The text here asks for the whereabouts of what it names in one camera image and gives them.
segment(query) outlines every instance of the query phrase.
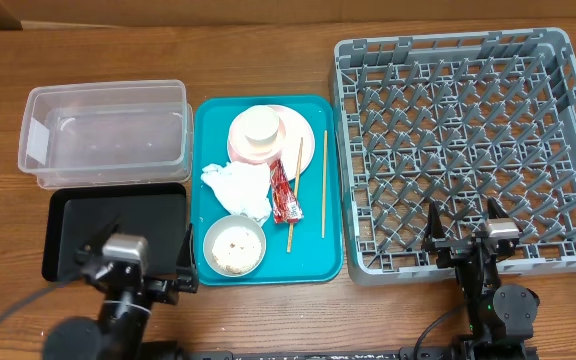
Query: gray dish rack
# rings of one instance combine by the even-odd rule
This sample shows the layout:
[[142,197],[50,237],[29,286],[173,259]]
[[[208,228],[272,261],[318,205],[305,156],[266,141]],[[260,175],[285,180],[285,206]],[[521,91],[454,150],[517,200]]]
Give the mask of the gray dish rack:
[[447,236],[489,197],[523,228],[501,273],[576,271],[576,59],[554,28],[344,40],[332,79],[348,268],[361,285],[438,281]]

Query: blue tray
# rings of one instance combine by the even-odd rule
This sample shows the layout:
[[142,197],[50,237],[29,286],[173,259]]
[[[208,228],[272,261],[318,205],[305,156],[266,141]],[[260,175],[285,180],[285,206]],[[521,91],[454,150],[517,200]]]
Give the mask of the blue tray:
[[[203,241],[208,228],[228,215],[228,212],[219,204],[212,189],[202,183],[201,169],[209,164],[226,165],[229,161],[226,144],[230,123],[240,112],[253,105],[284,105],[303,115],[315,133],[315,155],[308,168],[301,174],[299,203],[304,211],[304,219],[295,225],[292,252],[286,253],[288,225],[275,224],[271,217],[263,226],[267,244],[266,255],[261,264],[246,276],[227,278],[214,272],[204,257]],[[324,129],[328,130],[328,173],[326,237],[322,239]],[[199,107],[195,124],[191,222],[195,227],[195,257],[202,284],[322,282],[337,276],[343,264],[343,248],[339,172],[334,134],[330,104],[316,95],[216,98],[204,102]]]

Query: wooden stick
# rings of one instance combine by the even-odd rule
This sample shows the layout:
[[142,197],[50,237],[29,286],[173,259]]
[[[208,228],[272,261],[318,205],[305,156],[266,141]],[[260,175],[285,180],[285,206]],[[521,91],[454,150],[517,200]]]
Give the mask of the wooden stick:
[[[297,173],[295,174],[295,200],[297,200],[297,194],[299,193],[299,177],[301,175],[301,150],[304,147],[304,138],[301,138],[301,142],[299,142],[299,156],[297,159]],[[287,252],[292,250],[292,233],[295,230],[295,224],[290,224],[290,229],[288,230],[288,248],[286,249]]]
[[321,238],[326,236],[326,160],[328,159],[328,130],[324,130],[324,184],[321,190]]

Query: bowl with food residue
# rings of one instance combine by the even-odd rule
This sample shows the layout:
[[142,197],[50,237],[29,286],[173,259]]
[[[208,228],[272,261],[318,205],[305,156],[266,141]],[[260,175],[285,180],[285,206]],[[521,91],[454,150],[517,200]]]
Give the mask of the bowl with food residue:
[[229,215],[215,222],[204,238],[204,257],[220,275],[239,277],[259,266],[266,253],[266,235],[252,219]]

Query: red and white packet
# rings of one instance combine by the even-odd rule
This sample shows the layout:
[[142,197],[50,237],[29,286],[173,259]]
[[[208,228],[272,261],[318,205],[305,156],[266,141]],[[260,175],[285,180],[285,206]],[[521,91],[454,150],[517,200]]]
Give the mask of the red and white packet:
[[303,219],[304,214],[295,198],[295,193],[290,188],[281,159],[270,164],[270,187],[272,188],[272,212],[275,224],[282,222],[295,224]]

